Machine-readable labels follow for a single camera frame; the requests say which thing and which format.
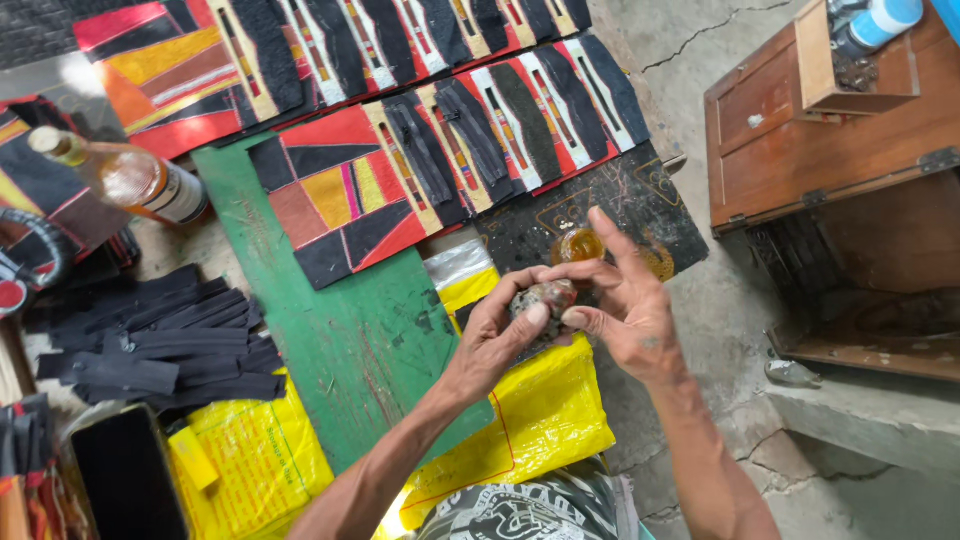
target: gray t-shirt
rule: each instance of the gray t-shirt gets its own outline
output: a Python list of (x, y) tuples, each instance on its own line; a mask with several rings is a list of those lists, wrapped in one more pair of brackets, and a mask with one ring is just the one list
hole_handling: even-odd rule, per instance
[(418, 540), (616, 540), (613, 482), (591, 457), (522, 484), (475, 485), (438, 504)]

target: forearm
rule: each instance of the forearm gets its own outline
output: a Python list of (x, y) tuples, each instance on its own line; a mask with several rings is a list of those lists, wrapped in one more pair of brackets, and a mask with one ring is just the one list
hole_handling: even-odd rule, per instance
[(435, 385), (310, 504), (287, 538), (369, 540), (417, 464), (463, 410), (459, 398)]
[(766, 502), (727, 452), (696, 380), (681, 368), (648, 388), (673, 454), (677, 494), (693, 538), (780, 538)]

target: zipper pull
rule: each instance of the zipper pull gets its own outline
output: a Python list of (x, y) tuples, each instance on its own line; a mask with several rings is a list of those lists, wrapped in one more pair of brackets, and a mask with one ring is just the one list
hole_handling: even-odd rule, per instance
[(136, 351), (136, 343), (130, 341), (130, 333), (128, 331), (120, 333), (120, 348), (123, 349), (124, 353)]

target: small glass jar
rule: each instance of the small glass jar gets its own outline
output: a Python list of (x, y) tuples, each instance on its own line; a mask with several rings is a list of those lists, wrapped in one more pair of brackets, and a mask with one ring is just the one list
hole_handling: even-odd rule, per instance
[(593, 229), (574, 229), (557, 238), (550, 249), (550, 263), (554, 266), (565, 262), (580, 262), (603, 258), (607, 248)]

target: green board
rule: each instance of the green board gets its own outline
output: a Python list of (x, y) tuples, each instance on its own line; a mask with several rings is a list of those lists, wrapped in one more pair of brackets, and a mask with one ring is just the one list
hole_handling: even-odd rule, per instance
[[(192, 158), (339, 475), (413, 409), (459, 338), (414, 248), (313, 290), (247, 157), (272, 136), (203, 148)], [(493, 419), (488, 402), (471, 407), (424, 463)]]

